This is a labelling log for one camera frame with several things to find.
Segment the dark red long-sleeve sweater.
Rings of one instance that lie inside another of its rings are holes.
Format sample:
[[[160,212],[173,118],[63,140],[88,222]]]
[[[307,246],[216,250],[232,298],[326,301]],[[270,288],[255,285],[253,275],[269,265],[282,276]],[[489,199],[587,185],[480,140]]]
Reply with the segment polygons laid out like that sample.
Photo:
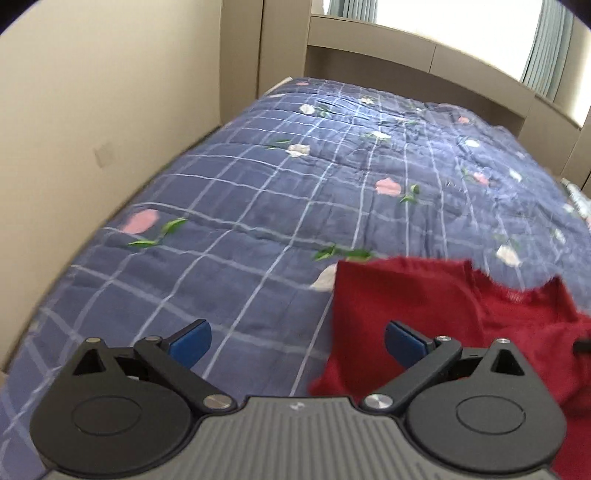
[[[396,257],[341,261],[335,273],[332,351],[311,383],[317,396],[363,396],[401,374],[387,353],[385,330],[399,320],[431,338],[467,347],[511,340],[566,415],[568,431],[555,463],[563,479],[590,476],[590,357],[573,345],[590,337],[590,318],[558,277],[519,291],[494,282],[468,260]]]

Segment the blue plaid floral quilt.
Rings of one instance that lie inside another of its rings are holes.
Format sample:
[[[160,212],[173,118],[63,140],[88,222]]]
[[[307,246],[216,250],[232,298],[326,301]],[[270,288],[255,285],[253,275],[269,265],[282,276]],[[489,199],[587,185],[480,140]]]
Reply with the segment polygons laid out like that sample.
[[[590,307],[589,230],[507,129],[458,101],[290,81],[156,176],[43,300],[1,391],[2,477],[42,474],[29,421],[87,337],[127,346],[204,318],[199,374],[304,395],[348,252],[469,260],[517,289],[557,276]]]

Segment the light blue striped cloth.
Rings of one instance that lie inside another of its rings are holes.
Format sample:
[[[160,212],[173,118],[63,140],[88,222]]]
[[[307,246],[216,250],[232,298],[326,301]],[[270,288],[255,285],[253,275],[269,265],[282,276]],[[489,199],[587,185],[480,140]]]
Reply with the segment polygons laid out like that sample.
[[[591,229],[591,209],[590,199],[580,190],[580,188],[569,180],[562,178],[561,184],[568,194],[573,208],[586,223],[588,229]]]

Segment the beige right wardrobe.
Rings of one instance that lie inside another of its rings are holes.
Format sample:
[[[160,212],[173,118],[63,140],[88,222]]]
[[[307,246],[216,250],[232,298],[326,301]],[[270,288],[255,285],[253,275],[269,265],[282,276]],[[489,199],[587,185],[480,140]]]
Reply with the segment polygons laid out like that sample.
[[[583,187],[591,171],[591,110],[588,111],[585,123],[573,150],[565,164],[561,176],[578,187]]]

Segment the beige wardrobe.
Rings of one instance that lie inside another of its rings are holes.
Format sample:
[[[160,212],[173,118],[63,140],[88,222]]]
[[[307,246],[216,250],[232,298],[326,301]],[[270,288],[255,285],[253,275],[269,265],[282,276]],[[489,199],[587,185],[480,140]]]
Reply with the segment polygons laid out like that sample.
[[[591,171],[591,110],[588,111],[585,123],[573,150],[565,164],[561,176],[578,187],[583,187]]]
[[[304,75],[310,1],[221,2],[221,121]]]

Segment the right teal curtain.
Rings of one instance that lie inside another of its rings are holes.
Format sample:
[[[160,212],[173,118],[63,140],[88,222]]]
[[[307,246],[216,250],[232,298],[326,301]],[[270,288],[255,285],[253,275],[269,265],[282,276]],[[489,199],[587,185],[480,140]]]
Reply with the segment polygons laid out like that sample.
[[[570,47],[574,15],[560,1],[543,0],[521,82],[538,96],[556,98]]]

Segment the teal curtain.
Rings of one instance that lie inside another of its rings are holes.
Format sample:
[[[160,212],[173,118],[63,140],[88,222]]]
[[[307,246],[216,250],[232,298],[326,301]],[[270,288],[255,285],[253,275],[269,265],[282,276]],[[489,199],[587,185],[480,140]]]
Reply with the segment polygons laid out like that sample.
[[[521,82],[538,96],[556,98],[570,47],[574,15],[560,1],[543,0]]]
[[[329,16],[376,23],[377,8],[377,0],[331,0],[328,14]]]

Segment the beige window bench cabinet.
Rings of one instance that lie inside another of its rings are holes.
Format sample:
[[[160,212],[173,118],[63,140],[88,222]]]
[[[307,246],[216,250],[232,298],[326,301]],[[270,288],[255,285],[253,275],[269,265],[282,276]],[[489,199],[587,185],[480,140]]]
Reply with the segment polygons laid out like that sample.
[[[499,69],[425,37],[313,14],[305,73],[422,101],[448,102],[518,134],[532,113],[581,127],[560,107]]]

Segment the beige left wardrobe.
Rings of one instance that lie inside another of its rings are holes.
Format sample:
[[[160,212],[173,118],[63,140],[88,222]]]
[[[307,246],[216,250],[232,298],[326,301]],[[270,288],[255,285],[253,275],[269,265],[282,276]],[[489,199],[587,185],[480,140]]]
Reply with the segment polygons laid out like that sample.
[[[221,2],[221,121],[304,75],[310,1]]]

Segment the left teal curtain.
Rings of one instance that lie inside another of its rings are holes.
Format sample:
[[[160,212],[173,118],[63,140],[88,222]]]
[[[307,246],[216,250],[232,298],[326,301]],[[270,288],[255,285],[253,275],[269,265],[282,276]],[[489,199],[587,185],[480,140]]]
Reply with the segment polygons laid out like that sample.
[[[331,0],[328,14],[329,16],[376,23],[377,8],[377,0]]]

